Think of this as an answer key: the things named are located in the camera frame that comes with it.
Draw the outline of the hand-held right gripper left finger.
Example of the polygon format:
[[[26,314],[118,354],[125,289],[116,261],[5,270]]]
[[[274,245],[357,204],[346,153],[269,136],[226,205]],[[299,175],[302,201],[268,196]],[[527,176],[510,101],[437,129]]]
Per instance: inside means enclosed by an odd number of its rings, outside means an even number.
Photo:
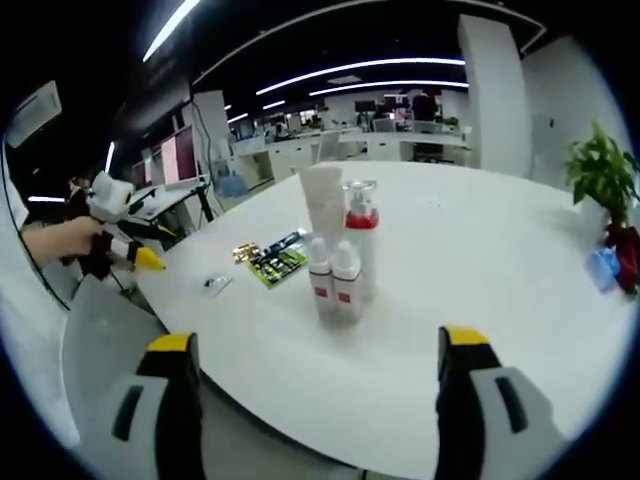
[[[198,337],[160,336],[98,404],[94,476],[202,479],[202,423]]]

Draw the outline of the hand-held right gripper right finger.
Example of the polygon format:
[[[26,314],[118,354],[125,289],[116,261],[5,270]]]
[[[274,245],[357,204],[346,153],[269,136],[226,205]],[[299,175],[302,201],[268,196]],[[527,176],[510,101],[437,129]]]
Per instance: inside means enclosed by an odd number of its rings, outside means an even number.
[[[438,332],[436,479],[537,479],[565,450],[547,396],[480,332]]]

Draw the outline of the person's left hand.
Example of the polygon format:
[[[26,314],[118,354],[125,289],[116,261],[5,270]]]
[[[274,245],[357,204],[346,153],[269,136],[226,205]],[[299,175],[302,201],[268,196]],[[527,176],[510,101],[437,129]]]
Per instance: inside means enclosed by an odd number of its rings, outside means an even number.
[[[103,232],[103,226],[97,220],[82,216],[62,224],[63,256],[87,255],[92,248],[93,239]]]

